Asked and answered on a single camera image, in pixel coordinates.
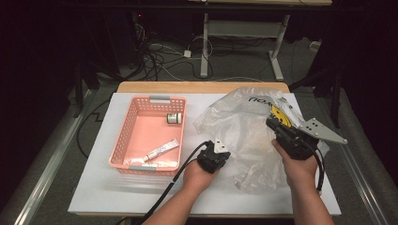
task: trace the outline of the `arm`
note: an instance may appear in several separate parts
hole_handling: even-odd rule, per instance
[[[273,140],[272,144],[282,156],[287,184],[292,193],[295,223],[298,225],[334,224],[315,188],[314,179],[317,167],[315,158],[294,160],[287,155],[276,140]]]
[[[184,172],[184,184],[169,201],[156,211],[144,224],[183,225],[187,221],[192,206],[199,195],[211,185],[216,177],[205,172],[197,161],[191,162]]]

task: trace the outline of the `white tube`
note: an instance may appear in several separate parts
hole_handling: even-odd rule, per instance
[[[179,146],[178,141],[176,139],[172,139],[170,142],[168,142],[168,143],[162,145],[161,147],[156,148],[156,149],[152,150],[150,153],[146,154],[146,156],[144,156],[143,160],[148,161],[152,158],[156,158],[156,157],[158,157],[158,156],[160,156],[178,146]]]

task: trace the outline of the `hand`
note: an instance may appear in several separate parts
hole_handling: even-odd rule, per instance
[[[204,171],[194,160],[185,168],[183,188],[199,195],[211,185],[218,173],[218,171],[213,174]]]
[[[317,168],[315,157],[309,157],[307,160],[295,160],[287,155],[276,140],[272,140],[272,144],[282,156],[287,184],[296,189],[315,188],[314,179]]]

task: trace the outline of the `wooden table edge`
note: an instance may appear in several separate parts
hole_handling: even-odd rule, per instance
[[[290,93],[284,82],[122,82],[118,93],[229,93],[239,87],[263,87]]]

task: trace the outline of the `pink plastic basket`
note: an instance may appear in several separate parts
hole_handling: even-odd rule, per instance
[[[145,175],[175,175],[181,155],[182,134],[187,100],[183,97],[133,97],[109,164],[121,173]],[[168,124],[167,113],[181,113],[180,124]],[[176,139],[179,146],[155,157],[153,161],[175,161],[175,167],[143,167],[128,163],[132,158],[143,158],[153,149]]]

